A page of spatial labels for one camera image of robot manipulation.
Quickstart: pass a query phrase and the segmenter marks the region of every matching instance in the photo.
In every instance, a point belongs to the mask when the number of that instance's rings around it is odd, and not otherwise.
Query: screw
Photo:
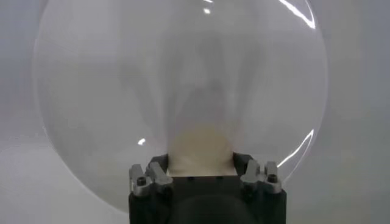
[[[275,174],[268,175],[267,181],[270,183],[278,183],[278,177]]]
[[[145,186],[146,185],[146,178],[145,177],[138,177],[136,179],[136,185]]]

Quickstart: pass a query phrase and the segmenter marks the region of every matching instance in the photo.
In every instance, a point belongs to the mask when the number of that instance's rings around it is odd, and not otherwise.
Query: transparent sphere
[[[34,80],[58,154],[126,211],[130,166],[167,152],[171,175],[234,175],[240,152],[286,181],[320,127],[327,61],[303,0],[50,0]]]

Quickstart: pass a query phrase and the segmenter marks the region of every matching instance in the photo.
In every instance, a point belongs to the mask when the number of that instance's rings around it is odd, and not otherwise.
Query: metal bracket
[[[278,178],[278,167],[275,162],[267,162],[264,173],[267,176],[265,183],[269,194],[278,194],[282,191],[282,182]]]
[[[259,174],[260,165],[254,159],[249,160],[245,174],[239,178],[241,180],[242,188],[256,191]]]
[[[149,164],[146,173],[152,178],[156,184],[157,192],[164,193],[167,189],[173,188],[173,178],[165,174],[158,162]]]
[[[129,170],[130,175],[130,192],[137,197],[145,197],[149,195],[152,180],[145,176],[140,164],[135,164]]]

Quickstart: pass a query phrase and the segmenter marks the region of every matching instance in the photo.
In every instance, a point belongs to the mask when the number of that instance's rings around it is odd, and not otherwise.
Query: gray background
[[[286,186],[288,223],[387,223],[390,2],[310,2],[329,97],[311,154]],[[43,7],[0,0],[0,223],[127,223],[72,176],[43,131],[30,73]]]

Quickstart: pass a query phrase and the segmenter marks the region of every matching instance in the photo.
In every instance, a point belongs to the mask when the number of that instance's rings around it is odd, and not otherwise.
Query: black base
[[[253,193],[242,190],[239,176],[173,179],[173,191],[158,194],[152,185],[146,198],[130,194],[130,224],[286,223],[286,192],[268,194],[260,181]]]

